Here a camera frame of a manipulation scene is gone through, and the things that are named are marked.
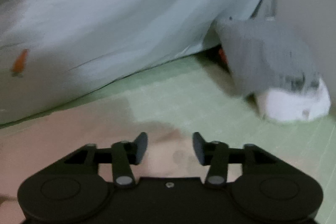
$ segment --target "green floor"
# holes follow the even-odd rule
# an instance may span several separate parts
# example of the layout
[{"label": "green floor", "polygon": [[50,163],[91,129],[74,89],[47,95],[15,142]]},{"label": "green floor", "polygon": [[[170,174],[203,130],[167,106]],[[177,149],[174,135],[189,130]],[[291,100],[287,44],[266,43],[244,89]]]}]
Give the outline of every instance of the green floor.
[{"label": "green floor", "polygon": [[[320,224],[336,223],[335,112],[311,123],[263,121],[254,102],[235,96],[229,75],[204,55],[134,74],[56,110],[95,101],[118,108],[121,117],[131,113],[136,122],[169,124],[186,135],[199,131],[208,141],[220,140],[231,147],[245,143],[261,146],[320,182],[325,197],[317,220]],[[22,131],[47,119],[51,112],[7,125],[0,134]]]}]

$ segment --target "gray wall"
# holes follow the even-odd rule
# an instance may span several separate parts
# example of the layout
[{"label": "gray wall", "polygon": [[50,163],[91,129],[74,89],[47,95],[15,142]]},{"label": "gray wall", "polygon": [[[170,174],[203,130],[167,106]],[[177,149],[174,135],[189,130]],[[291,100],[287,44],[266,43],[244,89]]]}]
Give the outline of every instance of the gray wall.
[{"label": "gray wall", "polygon": [[336,0],[277,0],[277,18],[295,25],[310,45],[336,104]]}]

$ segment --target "gray cloth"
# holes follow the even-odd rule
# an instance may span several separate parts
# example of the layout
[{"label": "gray cloth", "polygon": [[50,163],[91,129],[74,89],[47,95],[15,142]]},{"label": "gray cloth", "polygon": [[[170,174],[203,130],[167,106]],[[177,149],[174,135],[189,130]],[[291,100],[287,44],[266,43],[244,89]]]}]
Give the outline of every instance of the gray cloth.
[{"label": "gray cloth", "polygon": [[259,19],[217,20],[215,28],[241,95],[269,88],[305,93],[319,87],[310,50],[293,30]]}]

